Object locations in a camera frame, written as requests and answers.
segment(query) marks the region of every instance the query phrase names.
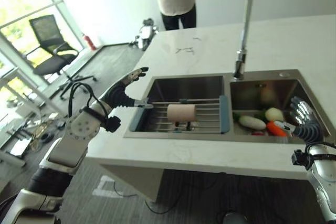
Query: chrome faucet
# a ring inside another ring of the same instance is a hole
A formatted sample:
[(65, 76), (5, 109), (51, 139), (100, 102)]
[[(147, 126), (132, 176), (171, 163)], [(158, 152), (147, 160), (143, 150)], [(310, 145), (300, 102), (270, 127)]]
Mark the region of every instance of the chrome faucet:
[(253, 0), (246, 0), (245, 3), (245, 15), (244, 15), (244, 28), (243, 32), (241, 34), (241, 47), (237, 51), (238, 53), (238, 59), (236, 60), (236, 69), (233, 73), (234, 78), (236, 79), (243, 79), (244, 77), (244, 69), (245, 69), (245, 60), (246, 60), (246, 41), (247, 41), (247, 34), (248, 34), (248, 27), (250, 23), (250, 17), (251, 17), (251, 10), (252, 10), (252, 1)]

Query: fire extinguisher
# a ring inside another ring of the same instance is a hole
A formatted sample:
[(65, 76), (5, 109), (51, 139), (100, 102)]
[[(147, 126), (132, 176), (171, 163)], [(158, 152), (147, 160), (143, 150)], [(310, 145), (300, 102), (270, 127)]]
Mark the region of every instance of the fire extinguisher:
[(82, 33), (82, 35), (83, 35), (83, 40), (86, 41), (86, 43), (88, 44), (88, 46), (90, 47), (90, 49), (91, 49), (92, 51), (97, 50), (97, 48), (96, 48), (95, 45), (93, 44), (93, 42), (92, 42), (92, 40), (90, 39), (90, 37), (87, 36), (87, 35), (85, 35), (85, 34), (83, 34), (83, 33)]

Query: office chair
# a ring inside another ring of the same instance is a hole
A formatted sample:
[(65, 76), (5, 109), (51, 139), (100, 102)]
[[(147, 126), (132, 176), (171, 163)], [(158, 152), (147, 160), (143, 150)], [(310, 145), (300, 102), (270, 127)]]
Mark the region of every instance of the office chair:
[[(38, 42), (40, 43), (40, 46), (35, 48), (33, 51), (38, 48), (42, 48), (48, 53), (52, 54), (52, 57), (36, 66), (33, 73), (39, 76), (44, 76), (46, 74), (52, 73), (57, 73), (58, 75), (60, 75), (62, 68), (72, 63), (73, 60), (78, 56), (79, 52), (64, 41), (53, 15), (46, 15), (30, 19), (29, 23), (34, 31)], [(70, 50), (75, 51), (76, 53), (59, 54), (60, 52)], [(80, 75), (76, 75), (74, 77), (71, 77), (64, 70), (62, 70), (62, 72), (68, 78), (66, 83), (59, 86), (59, 89), (62, 90), (62, 93), (60, 95), (60, 98), (62, 100), (64, 100), (63, 95), (71, 88), (71, 86), (75, 82), (90, 78), (92, 78), (93, 81), (97, 81), (94, 76), (83, 77)]]

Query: orange carrot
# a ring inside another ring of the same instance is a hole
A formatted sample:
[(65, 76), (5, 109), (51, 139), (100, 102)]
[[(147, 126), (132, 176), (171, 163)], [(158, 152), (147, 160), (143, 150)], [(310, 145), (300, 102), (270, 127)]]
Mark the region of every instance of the orange carrot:
[(273, 121), (266, 124), (266, 128), (270, 133), (275, 136), (287, 136), (287, 134), (281, 128), (276, 126)]

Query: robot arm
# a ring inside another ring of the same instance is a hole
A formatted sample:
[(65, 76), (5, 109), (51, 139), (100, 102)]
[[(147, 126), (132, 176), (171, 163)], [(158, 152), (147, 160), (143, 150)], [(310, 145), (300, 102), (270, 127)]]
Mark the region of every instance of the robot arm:
[(307, 179), (313, 186), (317, 202), (325, 220), (336, 223), (336, 155), (329, 154), (323, 142), (323, 131), (313, 109), (298, 97), (291, 99), (291, 116), (299, 123), (296, 127), (289, 123), (275, 122), (282, 129), (298, 136), (306, 143), (306, 149), (295, 150), (292, 155), (294, 165), (305, 166)]
[(90, 140), (100, 127), (114, 132), (120, 126), (120, 119), (108, 118), (108, 114), (118, 106), (153, 107), (125, 94), (126, 86), (145, 76), (146, 71), (148, 68), (130, 72), (113, 84), (99, 101), (67, 120), (63, 136), (53, 143), (40, 162), (27, 189), (19, 192), (2, 224), (60, 223), (54, 213), (62, 204), (63, 194), (81, 165)]

